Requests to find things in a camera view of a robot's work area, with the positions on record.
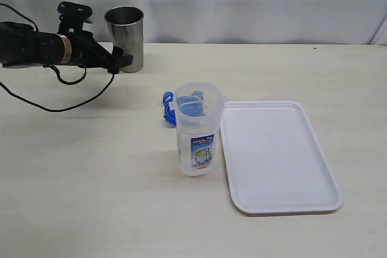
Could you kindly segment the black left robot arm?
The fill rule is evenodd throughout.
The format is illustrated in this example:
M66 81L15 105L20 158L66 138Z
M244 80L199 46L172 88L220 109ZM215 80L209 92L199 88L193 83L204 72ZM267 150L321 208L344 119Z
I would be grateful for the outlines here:
M117 74L132 64L132 55L116 46L109 52L94 39L92 32L83 29L84 23L91 22L91 7L63 1L57 12L60 23L56 33L39 31L35 23L1 22L4 68L64 65L103 68Z

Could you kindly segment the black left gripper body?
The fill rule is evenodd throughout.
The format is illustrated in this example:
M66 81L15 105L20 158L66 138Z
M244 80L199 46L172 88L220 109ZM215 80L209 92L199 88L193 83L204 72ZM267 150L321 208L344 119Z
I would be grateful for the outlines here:
M58 7L58 33L70 43L66 53L66 64L80 68L103 68L109 73L115 71L115 58L95 39L90 31L83 29L84 23L90 24L93 13L91 7L74 2L62 1Z

